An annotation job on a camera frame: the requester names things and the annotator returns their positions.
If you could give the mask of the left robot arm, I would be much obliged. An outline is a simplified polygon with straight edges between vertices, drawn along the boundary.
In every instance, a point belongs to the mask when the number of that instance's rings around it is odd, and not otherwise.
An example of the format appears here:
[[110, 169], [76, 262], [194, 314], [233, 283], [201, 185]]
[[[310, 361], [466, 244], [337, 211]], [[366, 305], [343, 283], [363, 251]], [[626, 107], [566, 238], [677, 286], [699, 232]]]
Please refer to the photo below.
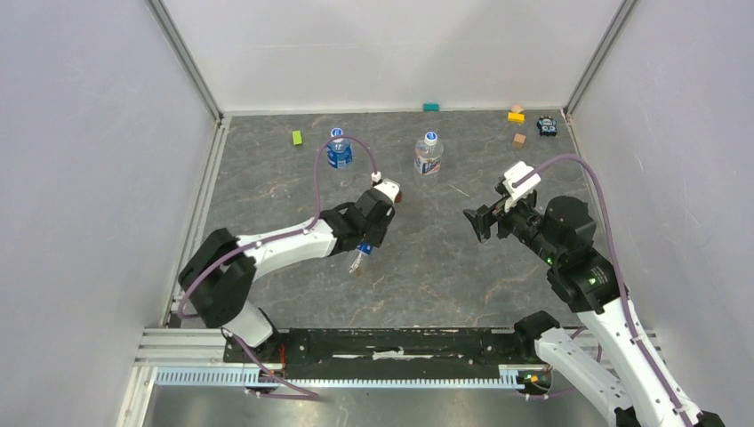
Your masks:
[[356, 202], [326, 209], [311, 220], [258, 235], [213, 231], [178, 275], [184, 292], [178, 313], [191, 304], [208, 328], [224, 328], [245, 343], [258, 362], [279, 351], [277, 330], [248, 295], [253, 281], [311, 259], [380, 246], [401, 198], [397, 183], [384, 180]]

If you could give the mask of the blue label Pocari bottle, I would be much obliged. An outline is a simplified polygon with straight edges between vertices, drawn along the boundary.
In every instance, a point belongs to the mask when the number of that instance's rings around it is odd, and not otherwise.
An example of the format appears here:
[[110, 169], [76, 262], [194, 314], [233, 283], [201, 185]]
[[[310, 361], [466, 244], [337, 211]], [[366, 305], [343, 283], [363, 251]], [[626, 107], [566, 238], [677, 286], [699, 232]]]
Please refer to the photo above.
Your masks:
[[347, 169], [353, 162], [351, 140], [343, 138], [343, 135], [339, 141], [334, 141], [330, 136], [326, 144], [328, 165], [335, 170]]

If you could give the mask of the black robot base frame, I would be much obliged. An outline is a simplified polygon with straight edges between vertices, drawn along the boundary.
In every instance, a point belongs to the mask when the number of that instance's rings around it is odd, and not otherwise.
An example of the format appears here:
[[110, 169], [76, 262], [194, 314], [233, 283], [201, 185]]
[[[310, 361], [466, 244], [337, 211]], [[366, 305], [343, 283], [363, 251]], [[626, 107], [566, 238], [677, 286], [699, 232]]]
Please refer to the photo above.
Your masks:
[[533, 343], [508, 329], [290, 328], [252, 349], [227, 329], [223, 360], [253, 363], [287, 380], [486, 380], [499, 366], [540, 366]]

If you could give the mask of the red label clear bottle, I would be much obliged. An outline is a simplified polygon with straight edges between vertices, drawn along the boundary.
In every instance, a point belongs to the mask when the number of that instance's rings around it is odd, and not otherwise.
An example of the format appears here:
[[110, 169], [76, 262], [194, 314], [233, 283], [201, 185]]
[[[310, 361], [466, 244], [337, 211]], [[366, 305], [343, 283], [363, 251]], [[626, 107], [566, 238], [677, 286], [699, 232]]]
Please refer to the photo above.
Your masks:
[[428, 176], [440, 170], [445, 149], [439, 137], [433, 147], [425, 145], [423, 139], [414, 145], [414, 167], [420, 175]]

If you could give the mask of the white blue bottle cap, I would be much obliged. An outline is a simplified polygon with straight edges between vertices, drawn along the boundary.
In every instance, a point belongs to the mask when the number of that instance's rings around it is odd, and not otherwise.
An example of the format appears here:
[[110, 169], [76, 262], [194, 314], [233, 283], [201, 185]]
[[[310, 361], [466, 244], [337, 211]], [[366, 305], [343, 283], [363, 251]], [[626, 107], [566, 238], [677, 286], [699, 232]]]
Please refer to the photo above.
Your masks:
[[438, 143], [438, 137], [435, 132], [426, 132], [424, 134], [423, 143], [427, 146], [433, 147]]

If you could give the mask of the Pepsi label clear bottle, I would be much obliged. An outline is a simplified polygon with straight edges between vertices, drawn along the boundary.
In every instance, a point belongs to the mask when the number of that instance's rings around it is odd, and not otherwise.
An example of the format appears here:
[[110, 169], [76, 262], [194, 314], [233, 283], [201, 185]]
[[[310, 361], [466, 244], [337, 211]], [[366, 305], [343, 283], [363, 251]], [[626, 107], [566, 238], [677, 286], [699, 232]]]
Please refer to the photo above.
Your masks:
[[359, 244], [354, 250], [354, 255], [348, 263], [348, 272], [354, 276], [360, 276], [367, 270], [373, 245], [366, 242]]

